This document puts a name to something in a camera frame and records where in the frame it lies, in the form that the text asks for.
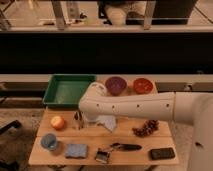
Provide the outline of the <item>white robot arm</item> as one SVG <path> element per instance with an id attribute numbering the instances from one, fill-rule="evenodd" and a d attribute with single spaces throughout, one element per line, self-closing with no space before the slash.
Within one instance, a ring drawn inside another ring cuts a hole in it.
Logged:
<path id="1" fill-rule="evenodd" d="M 114 115 L 174 121 L 194 127 L 187 171 L 213 171 L 213 93 L 164 92 L 110 97 L 93 82 L 79 101 L 88 120 Z"/>

